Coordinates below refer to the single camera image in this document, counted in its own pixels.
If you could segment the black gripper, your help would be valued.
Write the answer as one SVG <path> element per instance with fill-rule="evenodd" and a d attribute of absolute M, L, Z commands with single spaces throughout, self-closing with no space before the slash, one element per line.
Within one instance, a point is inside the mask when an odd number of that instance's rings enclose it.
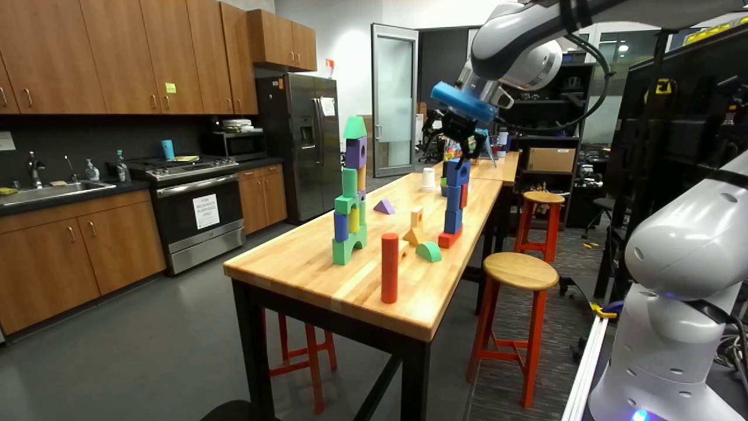
<path fill-rule="evenodd" d="M 457 142 L 464 156 L 476 156 L 483 148 L 476 124 L 453 112 L 444 118 L 444 137 Z"/>

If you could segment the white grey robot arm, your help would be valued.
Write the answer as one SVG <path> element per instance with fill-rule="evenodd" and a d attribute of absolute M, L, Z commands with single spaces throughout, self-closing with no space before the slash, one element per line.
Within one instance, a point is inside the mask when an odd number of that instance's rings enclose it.
<path fill-rule="evenodd" d="M 431 98 L 447 105 L 444 137 L 467 148 L 474 126 L 496 118 L 499 85 L 519 91 L 547 86 L 562 62 L 559 37 L 572 37 L 576 28 L 618 3 L 559 0 L 555 6 L 496 8 L 472 36 L 457 85 L 431 86 Z"/>

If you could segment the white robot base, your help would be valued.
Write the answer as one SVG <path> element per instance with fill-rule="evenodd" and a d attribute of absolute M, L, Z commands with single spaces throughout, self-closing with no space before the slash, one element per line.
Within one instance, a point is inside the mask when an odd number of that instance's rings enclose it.
<path fill-rule="evenodd" d="M 609 362 L 588 396 L 595 421 L 744 421 L 708 383 L 725 326 L 748 280 L 748 189 L 704 178 L 629 236 L 632 278 Z"/>

